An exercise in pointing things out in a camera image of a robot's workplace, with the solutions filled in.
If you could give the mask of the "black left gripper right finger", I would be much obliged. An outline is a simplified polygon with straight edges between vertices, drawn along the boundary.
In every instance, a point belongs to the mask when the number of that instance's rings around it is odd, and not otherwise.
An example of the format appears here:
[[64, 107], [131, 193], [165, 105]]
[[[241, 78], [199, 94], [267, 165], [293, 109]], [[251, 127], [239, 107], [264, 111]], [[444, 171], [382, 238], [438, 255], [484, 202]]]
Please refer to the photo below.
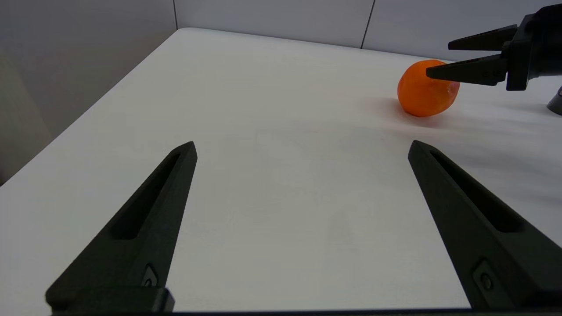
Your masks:
[[473, 309], [560, 309], [562, 250], [437, 148], [408, 159]]

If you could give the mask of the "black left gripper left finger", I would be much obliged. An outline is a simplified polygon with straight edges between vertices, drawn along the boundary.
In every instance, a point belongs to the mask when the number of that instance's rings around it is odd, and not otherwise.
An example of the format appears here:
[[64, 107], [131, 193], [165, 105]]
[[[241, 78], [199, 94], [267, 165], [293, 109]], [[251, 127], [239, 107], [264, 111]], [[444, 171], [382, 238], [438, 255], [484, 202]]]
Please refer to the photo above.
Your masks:
[[166, 288], [197, 163], [169, 152], [45, 294], [52, 310], [172, 310]]

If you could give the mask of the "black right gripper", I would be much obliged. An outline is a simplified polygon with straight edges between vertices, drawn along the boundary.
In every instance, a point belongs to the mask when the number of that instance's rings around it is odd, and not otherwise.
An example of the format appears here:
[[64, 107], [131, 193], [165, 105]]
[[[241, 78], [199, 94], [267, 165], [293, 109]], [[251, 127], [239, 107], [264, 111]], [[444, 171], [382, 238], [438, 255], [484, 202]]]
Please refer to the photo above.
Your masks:
[[496, 86], [506, 79], [508, 91], [526, 90], [532, 79], [561, 75], [562, 6], [540, 8], [524, 16], [518, 26], [453, 40], [448, 49], [502, 52], [429, 67], [427, 77], [484, 86]]

